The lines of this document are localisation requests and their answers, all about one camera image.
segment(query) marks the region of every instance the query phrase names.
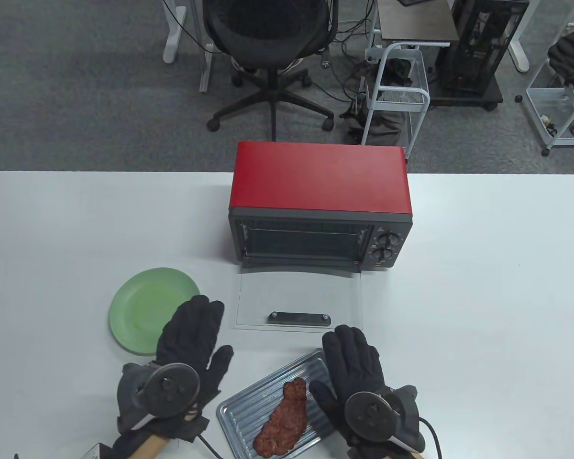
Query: office chair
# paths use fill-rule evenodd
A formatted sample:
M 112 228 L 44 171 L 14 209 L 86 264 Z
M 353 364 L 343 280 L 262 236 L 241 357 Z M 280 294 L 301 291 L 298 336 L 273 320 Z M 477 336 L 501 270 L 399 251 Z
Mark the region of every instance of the office chair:
M 215 46 L 244 68 L 267 70 L 267 80 L 237 71 L 232 83 L 247 80 L 259 88 L 255 94 L 217 111 L 207 123 L 211 132 L 228 114 L 259 102 L 270 103 L 272 140 L 276 141 L 276 103 L 287 102 L 325 115 L 322 128 L 333 129 L 333 112 L 301 98 L 287 87 L 300 81 L 309 87 L 308 70 L 281 75 L 294 59 L 320 54 L 336 36 L 339 0 L 203 0 L 204 27 Z

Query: green plate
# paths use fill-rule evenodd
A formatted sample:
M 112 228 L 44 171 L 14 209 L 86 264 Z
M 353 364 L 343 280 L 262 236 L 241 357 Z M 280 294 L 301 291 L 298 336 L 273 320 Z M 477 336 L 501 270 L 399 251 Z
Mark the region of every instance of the green plate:
M 132 354 L 153 356 L 164 325 L 177 308 L 199 295 L 187 274 L 172 268 L 154 268 L 123 284 L 110 305 L 110 330 Z

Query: steak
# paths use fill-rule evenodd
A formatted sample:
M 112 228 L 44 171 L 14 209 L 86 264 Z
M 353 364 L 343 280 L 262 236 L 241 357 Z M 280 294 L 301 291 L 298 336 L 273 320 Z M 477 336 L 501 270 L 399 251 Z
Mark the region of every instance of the steak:
M 304 435 L 309 416 L 306 413 L 306 381 L 296 378 L 283 387 L 283 400 L 253 442 L 261 457 L 285 455 Z

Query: oven control panel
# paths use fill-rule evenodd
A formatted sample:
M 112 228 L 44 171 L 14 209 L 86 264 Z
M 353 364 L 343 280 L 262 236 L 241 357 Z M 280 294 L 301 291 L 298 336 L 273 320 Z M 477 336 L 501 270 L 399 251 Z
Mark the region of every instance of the oven control panel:
M 400 249 L 408 236 L 410 225 L 391 225 L 391 228 L 375 228 L 370 239 L 366 258 L 368 263 L 374 267 L 390 267 L 400 252 Z

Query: oven knob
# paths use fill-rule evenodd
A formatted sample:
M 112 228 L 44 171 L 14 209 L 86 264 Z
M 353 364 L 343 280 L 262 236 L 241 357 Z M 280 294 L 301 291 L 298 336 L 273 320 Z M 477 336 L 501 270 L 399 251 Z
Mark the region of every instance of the oven knob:
M 378 236 L 378 243 L 384 245 L 385 247 L 396 245 L 398 242 L 400 242 L 400 238 L 398 238 L 398 236 L 392 232 L 387 232 L 386 234 L 381 234 L 381 236 Z
M 393 252 L 390 249 L 376 249 L 372 252 L 372 256 L 378 259 L 379 263 L 385 262 L 385 258 L 390 258 Z

